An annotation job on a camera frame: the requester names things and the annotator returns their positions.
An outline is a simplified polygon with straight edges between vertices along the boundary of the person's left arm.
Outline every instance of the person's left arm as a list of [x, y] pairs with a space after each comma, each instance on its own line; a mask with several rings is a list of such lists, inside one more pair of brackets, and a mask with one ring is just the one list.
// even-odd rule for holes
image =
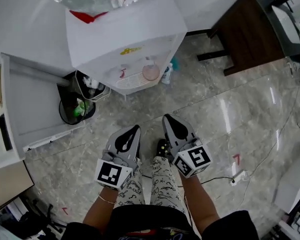
[[117, 190], [112, 190], [110, 188], [104, 187], [94, 204], [87, 212], [83, 220], [83, 224], [92, 226], [98, 229], [101, 234], [103, 234], [107, 228], [112, 211], [115, 206], [112, 203], [116, 202], [117, 197]]

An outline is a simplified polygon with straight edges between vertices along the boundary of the white marker cube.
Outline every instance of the white marker cube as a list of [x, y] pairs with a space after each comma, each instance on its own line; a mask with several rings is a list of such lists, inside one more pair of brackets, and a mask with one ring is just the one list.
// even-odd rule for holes
[[204, 171], [212, 163], [212, 157], [207, 145], [201, 144], [178, 152], [172, 163], [185, 178], [190, 178]]
[[121, 191], [132, 176], [133, 170], [130, 167], [102, 159], [96, 163], [94, 180], [104, 187]]

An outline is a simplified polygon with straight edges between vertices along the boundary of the white power adapter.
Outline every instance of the white power adapter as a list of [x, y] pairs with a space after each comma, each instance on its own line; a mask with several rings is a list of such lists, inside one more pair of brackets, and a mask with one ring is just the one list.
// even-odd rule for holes
[[234, 183], [232, 181], [230, 181], [231, 186], [235, 186], [238, 184], [239, 181], [241, 181], [244, 177], [246, 176], [246, 171], [242, 170], [239, 173], [237, 173], [233, 179], [234, 179]]

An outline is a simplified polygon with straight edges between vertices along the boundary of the white pants with black print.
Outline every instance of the white pants with black print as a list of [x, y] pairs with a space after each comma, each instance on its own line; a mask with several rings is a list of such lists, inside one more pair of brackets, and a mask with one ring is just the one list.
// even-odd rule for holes
[[[141, 161], [138, 160], [137, 163], [138, 169], [123, 190], [119, 192], [115, 208], [145, 204], [140, 171]], [[150, 205], [172, 207], [184, 214], [186, 213], [171, 166], [165, 157], [156, 156], [153, 159]]]

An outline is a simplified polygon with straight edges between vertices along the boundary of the gray marble floor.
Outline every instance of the gray marble floor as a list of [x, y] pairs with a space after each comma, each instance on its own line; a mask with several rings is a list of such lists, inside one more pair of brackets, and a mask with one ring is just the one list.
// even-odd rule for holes
[[196, 60], [196, 54], [221, 49], [217, 37], [186, 37], [176, 53], [179, 71], [172, 73], [170, 85], [160, 83], [127, 101], [112, 93], [97, 103], [86, 127], [28, 152], [25, 163], [35, 182], [30, 191], [53, 204], [61, 220], [82, 221], [101, 190], [93, 177], [109, 136], [139, 124], [142, 172], [150, 176], [156, 140], [163, 137], [162, 116], [173, 113], [189, 121], [211, 151], [214, 163], [199, 175], [202, 182], [229, 176], [233, 156], [240, 154], [240, 167], [250, 175], [246, 181], [231, 186], [227, 179], [216, 179], [204, 188], [221, 216], [248, 210], [262, 236], [283, 214], [273, 198], [298, 155], [300, 87], [286, 59], [227, 77], [223, 69], [231, 66], [228, 57]]

